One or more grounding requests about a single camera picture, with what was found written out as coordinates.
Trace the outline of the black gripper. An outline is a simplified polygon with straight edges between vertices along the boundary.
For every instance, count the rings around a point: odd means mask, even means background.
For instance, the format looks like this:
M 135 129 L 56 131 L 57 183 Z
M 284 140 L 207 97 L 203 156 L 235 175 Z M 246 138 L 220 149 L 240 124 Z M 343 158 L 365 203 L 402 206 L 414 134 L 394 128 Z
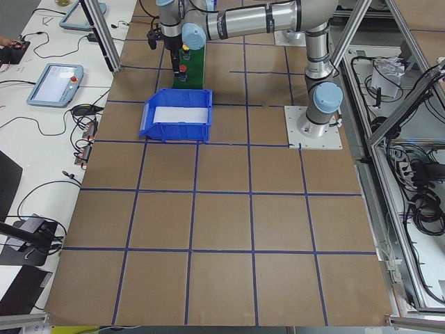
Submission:
M 181 34 L 176 36 L 164 36 L 164 47 L 170 51 L 172 70 L 175 76 L 180 75 L 180 56 L 178 51 L 182 48 L 182 45 Z

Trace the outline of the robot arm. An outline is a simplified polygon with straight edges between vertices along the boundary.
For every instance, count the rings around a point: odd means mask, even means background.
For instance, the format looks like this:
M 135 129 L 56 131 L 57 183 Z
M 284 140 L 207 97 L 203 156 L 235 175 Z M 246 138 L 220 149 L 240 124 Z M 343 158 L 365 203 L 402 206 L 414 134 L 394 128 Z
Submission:
M 312 139 L 327 134 L 343 100 L 342 90 L 331 80 L 334 66 L 328 44 L 336 1 L 278 1 L 225 10 L 216 10 L 213 1 L 157 1 L 156 6 L 159 25 L 149 30 L 147 41 L 151 49 L 163 41 L 176 78 L 183 76 L 179 69 L 183 46 L 199 50 L 210 40 L 276 31 L 304 33 L 309 106 L 298 118 L 298 131 Z

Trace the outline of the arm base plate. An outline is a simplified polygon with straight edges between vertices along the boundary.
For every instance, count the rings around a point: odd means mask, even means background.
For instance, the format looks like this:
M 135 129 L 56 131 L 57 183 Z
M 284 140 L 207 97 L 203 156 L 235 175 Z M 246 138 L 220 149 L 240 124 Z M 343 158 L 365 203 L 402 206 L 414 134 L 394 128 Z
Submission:
M 306 47 L 305 34 L 292 30 L 274 32 L 275 45 L 285 47 Z
M 309 121 L 306 106 L 285 106 L 284 114 L 290 148 L 305 150 L 342 150 L 339 128 L 332 116 L 329 123 L 315 125 Z

